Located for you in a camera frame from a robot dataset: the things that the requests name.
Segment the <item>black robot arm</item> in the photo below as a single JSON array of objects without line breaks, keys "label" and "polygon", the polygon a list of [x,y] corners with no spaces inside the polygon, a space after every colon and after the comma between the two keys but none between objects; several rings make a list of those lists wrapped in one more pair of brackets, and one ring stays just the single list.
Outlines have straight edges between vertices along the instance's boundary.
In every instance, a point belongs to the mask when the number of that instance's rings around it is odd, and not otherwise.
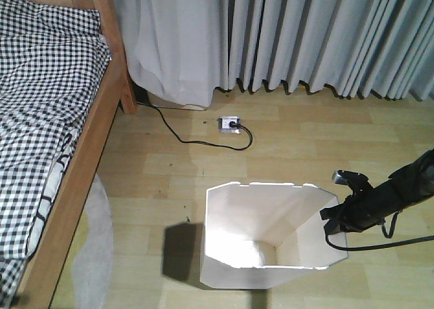
[{"label": "black robot arm", "polygon": [[433,151],[426,151],[376,187],[367,176],[353,171],[336,170],[332,179],[349,186],[352,194],[343,203],[320,211],[327,222],[326,234],[363,232],[381,224],[385,217],[433,196]]}]

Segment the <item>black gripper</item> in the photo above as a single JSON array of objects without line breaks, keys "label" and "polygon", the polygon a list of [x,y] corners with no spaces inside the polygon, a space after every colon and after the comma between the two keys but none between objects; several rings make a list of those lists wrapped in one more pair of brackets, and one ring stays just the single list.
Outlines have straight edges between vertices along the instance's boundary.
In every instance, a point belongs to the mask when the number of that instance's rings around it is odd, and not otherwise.
[{"label": "black gripper", "polygon": [[347,185],[352,194],[343,203],[320,211],[326,234],[340,232],[363,232],[375,225],[381,225],[383,218],[375,202],[380,199],[383,184],[373,187],[369,178],[362,173],[338,169],[333,173],[335,184]]}]

